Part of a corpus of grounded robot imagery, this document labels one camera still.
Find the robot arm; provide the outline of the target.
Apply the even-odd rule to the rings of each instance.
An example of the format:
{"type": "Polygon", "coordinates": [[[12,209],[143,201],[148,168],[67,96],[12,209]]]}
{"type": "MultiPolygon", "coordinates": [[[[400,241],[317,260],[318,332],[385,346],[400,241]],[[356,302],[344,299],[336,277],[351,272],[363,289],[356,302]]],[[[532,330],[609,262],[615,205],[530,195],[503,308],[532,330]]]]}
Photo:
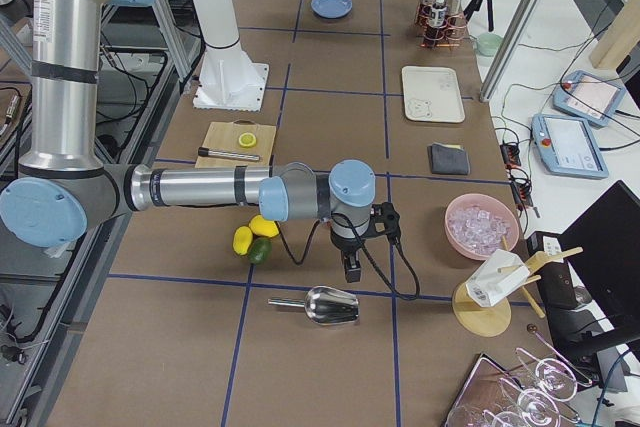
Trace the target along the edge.
{"type": "Polygon", "coordinates": [[[362,161],[319,174],[300,163],[167,170],[96,156],[101,13],[109,1],[34,0],[31,145],[1,194],[7,229],[49,248],[151,207],[255,205],[272,221],[329,222],[345,277],[358,281],[375,196],[373,171],[362,161]]]}

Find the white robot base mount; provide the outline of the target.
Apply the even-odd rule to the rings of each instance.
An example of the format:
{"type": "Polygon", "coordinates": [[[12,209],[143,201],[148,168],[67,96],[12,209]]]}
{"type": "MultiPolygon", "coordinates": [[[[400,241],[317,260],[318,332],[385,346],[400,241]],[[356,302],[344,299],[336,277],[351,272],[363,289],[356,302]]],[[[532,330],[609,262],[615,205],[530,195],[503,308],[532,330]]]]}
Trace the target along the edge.
{"type": "Polygon", "coordinates": [[[269,66],[252,62],[242,48],[233,0],[192,1],[205,44],[194,106],[259,111],[269,66]]]}

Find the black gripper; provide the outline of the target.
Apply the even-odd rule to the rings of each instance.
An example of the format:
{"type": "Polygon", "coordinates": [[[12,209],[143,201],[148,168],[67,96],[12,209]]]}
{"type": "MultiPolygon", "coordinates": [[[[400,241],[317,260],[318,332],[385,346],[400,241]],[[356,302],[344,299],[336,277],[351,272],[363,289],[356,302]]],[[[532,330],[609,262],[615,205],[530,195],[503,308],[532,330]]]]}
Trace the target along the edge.
{"type": "Polygon", "coordinates": [[[339,243],[337,248],[340,251],[340,258],[346,282],[360,282],[362,266],[359,260],[359,252],[362,250],[362,245],[356,243],[339,243]]]}

